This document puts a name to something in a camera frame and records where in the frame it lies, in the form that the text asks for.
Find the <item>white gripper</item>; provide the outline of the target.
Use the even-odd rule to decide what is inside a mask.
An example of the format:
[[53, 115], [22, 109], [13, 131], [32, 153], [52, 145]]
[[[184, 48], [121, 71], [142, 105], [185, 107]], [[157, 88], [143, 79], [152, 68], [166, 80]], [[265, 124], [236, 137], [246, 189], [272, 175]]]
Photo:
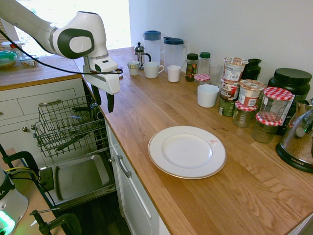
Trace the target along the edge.
[[109, 113], [114, 109], [114, 94], [120, 91], [119, 75], [117, 73], [83, 74], [84, 79], [92, 84], [92, 92], [98, 106], [101, 105], [99, 89], [104, 90], [107, 96], [107, 108]]

